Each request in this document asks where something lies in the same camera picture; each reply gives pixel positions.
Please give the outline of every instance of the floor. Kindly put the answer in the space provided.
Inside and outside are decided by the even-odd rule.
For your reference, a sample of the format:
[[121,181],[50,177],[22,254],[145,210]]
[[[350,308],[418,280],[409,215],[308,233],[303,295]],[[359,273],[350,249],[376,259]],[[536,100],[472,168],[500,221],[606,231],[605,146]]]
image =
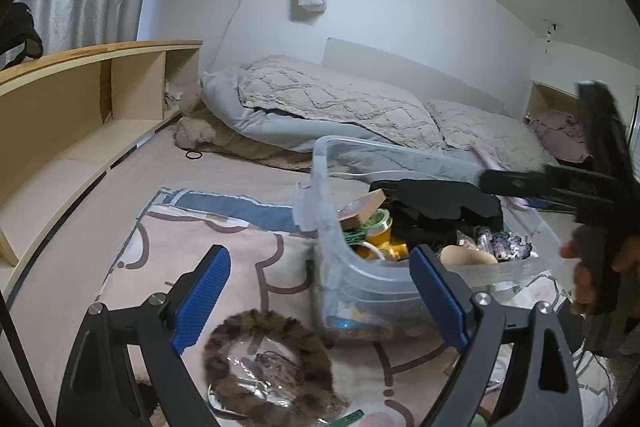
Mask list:
[[[46,246],[12,306],[20,339],[52,416],[69,350],[86,308],[94,301],[136,218],[158,188],[193,188],[291,204],[295,183],[309,180],[309,175],[302,172],[216,154],[188,160],[174,146],[172,131],[171,127],[164,129],[107,172]],[[359,182],[333,181],[334,196],[344,203],[362,193]],[[562,241],[569,239],[574,228],[571,216],[555,214],[546,219]],[[565,271],[570,277],[570,269]],[[25,407],[34,412],[8,350],[3,335],[0,371]]]

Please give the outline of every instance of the wooden shelf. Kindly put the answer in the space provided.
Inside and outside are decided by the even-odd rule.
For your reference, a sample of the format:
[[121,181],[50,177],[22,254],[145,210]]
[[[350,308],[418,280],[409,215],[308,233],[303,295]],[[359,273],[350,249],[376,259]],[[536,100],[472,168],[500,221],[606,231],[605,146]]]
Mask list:
[[148,53],[149,51],[161,52],[168,50],[197,50],[202,45],[202,41],[135,41],[135,42],[114,42],[113,44],[98,44],[97,46],[88,46],[86,48],[78,48],[69,50],[68,52],[55,53],[52,55],[44,55],[36,60],[29,60],[0,71],[0,84],[4,84],[28,73],[33,73],[44,68],[51,68],[66,64],[63,69],[70,69],[80,64],[88,64],[89,62],[97,62],[98,60],[107,60],[114,57],[125,57],[139,53]]
[[161,120],[111,120],[58,157],[111,165],[161,123]]
[[[17,129],[0,136],[5,296],[78,197],[179,113],[162,109],[166,61],[170,76],[187,86],[197,80],[199,47],[200,41],[120,42],[47,55],[0,73],[0,123]],[[103,123],[109,113],[113,118]]]
[[2,287],[15,284],[49,230],[102,172],[98,164],[55,159],[0,206],[0,227],[20,260],[15,269],[2,261]]

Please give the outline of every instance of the hand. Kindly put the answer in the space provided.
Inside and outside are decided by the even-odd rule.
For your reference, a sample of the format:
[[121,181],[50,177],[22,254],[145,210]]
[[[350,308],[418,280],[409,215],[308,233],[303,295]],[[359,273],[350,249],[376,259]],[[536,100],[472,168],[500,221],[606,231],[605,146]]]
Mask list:
[[[570,242],[560,249],[560,257],[574,259],[580,255],[575,250],[574,243]],[[629,237],[611,264],[611,268],[616,272],[623,272],[633,266],[640,266],[640,236]],[[583,263],[575,267],[574,283],[574,302],[571,304],[571,311],[575,314],[584,314],[596,299],[596,288],[593,285],[591,272]],[[634,316],[640,317],[640,301],[636,302]]]

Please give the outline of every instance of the cable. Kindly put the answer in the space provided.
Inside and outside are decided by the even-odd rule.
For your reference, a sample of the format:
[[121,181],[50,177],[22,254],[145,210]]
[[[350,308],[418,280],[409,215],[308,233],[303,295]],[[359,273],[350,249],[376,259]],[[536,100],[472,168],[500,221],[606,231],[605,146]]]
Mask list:
[[218,60],[218,55],[220,54],[220,49],[222,49],[222,44],[225,42],[226,34],[229,32],[229,28],[231,28],[231,25],[232,25],[234,19],[236,18],[236,14],[238,13],[238,10],[242,6],[242,1],[243,0],[238,0],[238,4],[236,5],[236,9],[231,14],[231,17],[229,18],[228,22],[226,23],[225,29],[222,31],[222,36],[220,37],[220,42],[218,43],[218,47],[216,48],[216,51],[215,51],[215,53],[213,55],[213,60],[209,63],[209,67],[206,69],[206,71],[211,71],[211,70],[213,70],[213,67],[215,67],[216,61]]
[[382,253],[380,248],[372,245],[371,243],[367,243],[367,241],[358,241],[357,243],[353,243],[353,244],[355,246],[364,247],[367,250],[372,251],[374,254],[376,254],[378,256],[379,259],[381,259],[382,261],[386,261],[385,254]]
[[15,330],[14,321],[11,318],[9,309],[6,307],[2,293],[0,293],[0,326],[2,326],[4,334],[6,334],[6,339],[8,340],[9,346],[14,354],[15,362],[18,364],[18,369],[20,369],[24,383],[27,385],[27,390],[31,395],[31,400],[38,412],[38,416],[42,420],[42,424],[44,427],[54,427],[51,416],[49,416],[47,406],[44,404],[44,400],[40,394],[38,383],[31,372],[29,360],[22,348],[20,337],[18,336],[18,332]]

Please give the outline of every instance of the screw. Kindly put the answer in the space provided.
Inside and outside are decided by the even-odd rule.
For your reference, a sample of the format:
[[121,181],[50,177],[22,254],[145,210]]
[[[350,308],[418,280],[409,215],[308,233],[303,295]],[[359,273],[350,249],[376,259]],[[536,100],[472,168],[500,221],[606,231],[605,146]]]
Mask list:
[[474,295],[474,300],[481,306],[488,306],[491,303],[492,298],[488,293],[480,292]]
[[152,306],[162,306],[166,301],[166,295],[162,292],[154,293],[149,297],[149,304]]
[[536,307],[538,308],[538,311],[540,311],[540,313],[543,313],[545,315],[548,315],[554,310],[551,307],[551,304],[545,301],[539,302],[538,304],[536,304]]
[[89,315],[100,315],[102,313],[102,309],[104,308],[104,304],[101,302],[94,302],[89,305]]

